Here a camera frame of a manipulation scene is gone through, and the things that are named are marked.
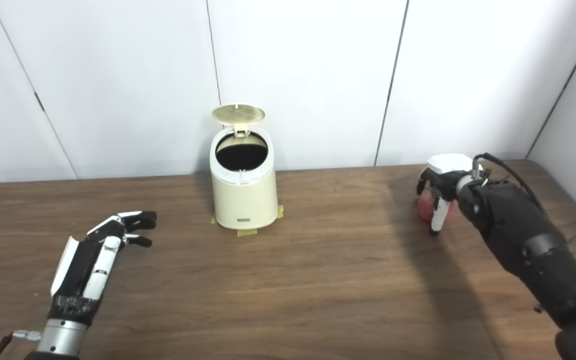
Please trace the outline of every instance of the red ball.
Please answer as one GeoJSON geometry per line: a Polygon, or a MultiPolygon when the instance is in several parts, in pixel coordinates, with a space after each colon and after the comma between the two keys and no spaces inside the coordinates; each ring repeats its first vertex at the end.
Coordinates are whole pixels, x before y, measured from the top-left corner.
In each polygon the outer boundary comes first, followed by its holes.
{"type": "MultiPolygon", "coordinates": [[[[450,219],[453,214],[453,208],[455,207],[455,202],[450,203],[448,208],[448,214],[446,214],[446,220],[450,219]]],[[[419,195],[419,201],[416,203],[416,213],[419,215],[419,219],[430,223],[433,218],[433,211],[435,210],[435,198],[433,197],[433,192],[430,188],[426,188],[421,195],[419,195]]]]}

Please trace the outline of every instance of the silver metal cylinder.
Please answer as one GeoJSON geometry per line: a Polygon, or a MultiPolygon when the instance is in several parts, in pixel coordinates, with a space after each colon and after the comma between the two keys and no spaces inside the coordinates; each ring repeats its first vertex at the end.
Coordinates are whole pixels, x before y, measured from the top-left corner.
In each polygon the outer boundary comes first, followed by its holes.
{"type": "Polygon", "coordinates": [[[37,345],[37,351],[77,356],[88,326],[75,321],[49,319],[37,345]]]}

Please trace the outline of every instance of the open lid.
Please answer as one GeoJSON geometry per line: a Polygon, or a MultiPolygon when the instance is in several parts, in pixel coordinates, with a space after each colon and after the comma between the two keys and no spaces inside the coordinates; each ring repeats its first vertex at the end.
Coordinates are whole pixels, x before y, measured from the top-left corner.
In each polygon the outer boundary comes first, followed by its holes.
{"type": "Polygon", "coordinates": [[[212,118],[226,126],[235,128],[235,137],[247,137],[248,125],[253,125],[264,120],[264,110],[253,105],[230,104],[217,107],[212,110],[212,118]]]}

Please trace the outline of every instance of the black robotic arm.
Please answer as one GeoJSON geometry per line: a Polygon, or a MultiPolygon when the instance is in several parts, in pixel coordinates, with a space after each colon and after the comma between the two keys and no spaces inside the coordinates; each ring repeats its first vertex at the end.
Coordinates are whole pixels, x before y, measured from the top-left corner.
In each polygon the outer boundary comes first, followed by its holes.
{"type": "Polygon", "coordinates": [[[481,171],[478,158],[508,168],[489,153],[475,157],[468,171],[437,173],[429,167],[420,176],[417,192],[423,190],[422,182],[429,182],[444,201],[457,200],[503,269],[528,287],[560,328],[555,337],[560,356],[576,360],[576,258],[530,187],[521,178],[521,186],[489,180],[490,172],[481,171]]]}

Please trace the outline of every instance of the panel seam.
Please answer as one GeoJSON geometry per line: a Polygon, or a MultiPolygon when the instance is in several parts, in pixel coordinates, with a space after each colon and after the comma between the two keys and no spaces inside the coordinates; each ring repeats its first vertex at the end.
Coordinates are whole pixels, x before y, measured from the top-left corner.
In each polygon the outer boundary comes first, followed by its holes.
{"type": "MultiPolygon", "coordinates": [[[[4,34],[6,34],[6,39],[7,39],[8,43],[10,44],[12,51],[14,52],[14,57],[16,57],[16,61],[18,61],[19,66],[21,66],[21,70],[23,71],[23,74],[25,75],[25,79],[28,81],[28,84],[30,85],[30,89],[32,89],[32,93],[34,93],[35,98],[37,98],[37,100],[39,100],[39,96],[37,95],[38,94],[37,89],[35,89],[35,85],[33,84],[32,80],[30,80],[30,76],[28,75],[28,71],[26,71],[26,67],[24,66],[24,63],[21,61],[21,57],[19,57],[19,53],[17,51],[17,48],[15,48],[15,45],[12,43],[12,39],[10,38],[8,30],[6,30],[6,27],[4,26],[4,23],[3,23],[1,17],[0,17],[0,26],[1,26],[1,29],[4,31],[4,34]]],[[[75,170],[75,166],[73,166],[73,162],[71,161],[71,158],[68,156],[68,152],[66,152],[66,148],[64,148],[64,144],[62,143],[62,139],[57,134],[57,130],[55,130],[55,126],[53,125],[53,121],[50,119],[50,116],[48,116],[48,112],[43,108],[43,106],[41,107],[41,110],[43,111],[43,115],[46,117],[46,120],[48,120],[48,124],[50,125],[50,129],[54,133],[54,136],[57,139],[57,143],[59,144],[59,147],[61,148],[61,151],[63,152],[64,157],[66,157],[66,161],[68,162],[68,164],[72,170],[72,173],[75,174],[76,179],[80,178],[77,175],[77,170],[75,170]]]]}
{"type": "Polygon", "coordinates": [[[576,63],[574,64],[572,71],[570,71],[570,74],[568,75],[566,82],[564,83],[564,86],[561,88],[561,91],[559,92],[554,104],[550,108],[550,111],[548,112],[546,119],[543,121],[541,127],[539,128],[539,132],[537,132],[537,136],[535,137],[534,141],[532,142],[532,145],[528,149],[528,153],[526,153],[526,156],[524,157],[524,159],[528,160],[528,157],[530,157],[530,154],[533,152],[535,145],[537,145],[537,141],[539,141],[539,137],[542,136],[542,132],[544,132],[544,129],[546,129],[546,125],[548,124],[548,121],[551,120],[551,117],[553,116],[553,113],[555,112],[555,108],[557,108],[557,105],[560,103],[560,100],[562,100],[562,96],[563,96],[564,92],[566,91],[566,89],[568,88],[570,80],[572,80],[572,77],[575,74],[575,72],[576,72],[576,63]]]}
{"type": "Polygon", "coordinates": [[[384,137],[384,126],[386,125],[386,115],[388,115],[388,105],[391,102],[391,93],[393,93],[393,82],[395,80],[395,71],[397,70],[397,63],[400,59],[400,50],[402,49],[402,39],[404,37],[404,28],[406,27],[406,18],[408,16],[410,0],[406,0],[406,8],[404,9],[404,16],[401,20],[401,30],[399,31],[399,39],[397,41],[397,52],[395,53],[395,63],[392,66],[392,74],[390,75],[390,86],[388,87],[388,95],[386,96],[386,107],[383,110],[383,118],[381,119],[381,129],[379,130],[379,139],[377,141],[377,151],[374,155],[373,167],[377,166],[377,159],[379,158],[379,150],[382,147],[382,137],[384,137]]]}

